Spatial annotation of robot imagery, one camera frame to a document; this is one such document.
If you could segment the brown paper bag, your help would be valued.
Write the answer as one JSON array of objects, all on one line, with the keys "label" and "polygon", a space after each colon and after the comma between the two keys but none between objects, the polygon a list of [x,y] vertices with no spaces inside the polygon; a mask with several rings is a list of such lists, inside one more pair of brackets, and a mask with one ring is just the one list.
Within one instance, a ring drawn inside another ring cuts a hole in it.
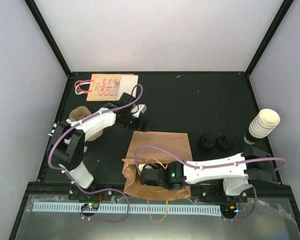
[{"label": "brown paper bag", "polygon": [[126,154],[122,174],[126,178],[124,193],[132,197],[149,201],[165,201],[166,206],[172,201],[191,197],[191,189],[184,186],[180,190],[167,190],[159,186],[148,186],[141,184],[138,169],[147,167],[166,168],[174,162],[174,158],[161,150],[145,147],[151,145],[159,147],[183,161],[192,161],[192,152],[187,133],[176,132],[140,132],[135,131]]}]

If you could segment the brown pulp cup carrier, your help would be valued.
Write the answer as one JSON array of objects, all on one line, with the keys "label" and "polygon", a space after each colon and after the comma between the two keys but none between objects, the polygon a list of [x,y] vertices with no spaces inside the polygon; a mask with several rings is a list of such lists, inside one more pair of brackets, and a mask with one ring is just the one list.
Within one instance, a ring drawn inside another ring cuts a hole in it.
[{"label": "brown pulp cup carrier", "polygon": [[92,113],[86,106],[79,106],[70,112],[69,119],[71,122],[76,122],[90,116],[91,114]]}]

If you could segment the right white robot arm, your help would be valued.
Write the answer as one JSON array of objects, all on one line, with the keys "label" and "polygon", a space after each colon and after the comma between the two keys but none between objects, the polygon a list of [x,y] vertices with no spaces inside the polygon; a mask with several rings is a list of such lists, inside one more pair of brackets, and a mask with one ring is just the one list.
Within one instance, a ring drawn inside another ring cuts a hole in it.
[{"label": "right white robot arm", "polygon": [[206,181],[220,180],[218,198],[224,202],[239,196],[252,187],[274,187],[277,167],[267,168],[263,162],[275,161],[269,153],[256,147],[245,147],[243,152],[225,158],[206,161],[183,161],[173,156],[174,161],[136,164],[142,185],[161,187],[176,191],[182,187]]}]

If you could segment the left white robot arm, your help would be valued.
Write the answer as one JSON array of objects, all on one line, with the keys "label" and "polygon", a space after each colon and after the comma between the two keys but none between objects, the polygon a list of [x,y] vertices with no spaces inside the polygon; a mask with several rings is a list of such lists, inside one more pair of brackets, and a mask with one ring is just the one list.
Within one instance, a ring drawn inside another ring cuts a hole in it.
[{"label": "left white robot arm", "polygon": [[149,131],[149,120],[140,116],[146,110],[145,104],[136,105],[134,102],[127,105],[107,103],[81,120],[59,122],[51,133],[46,152],[49,167],[69,174],[71,181],[80,186],[79,193],[87,200],[93,199],[98,188],[92,184],[94,177],[83,162],[85,143],[115,123],[135,131]]}]

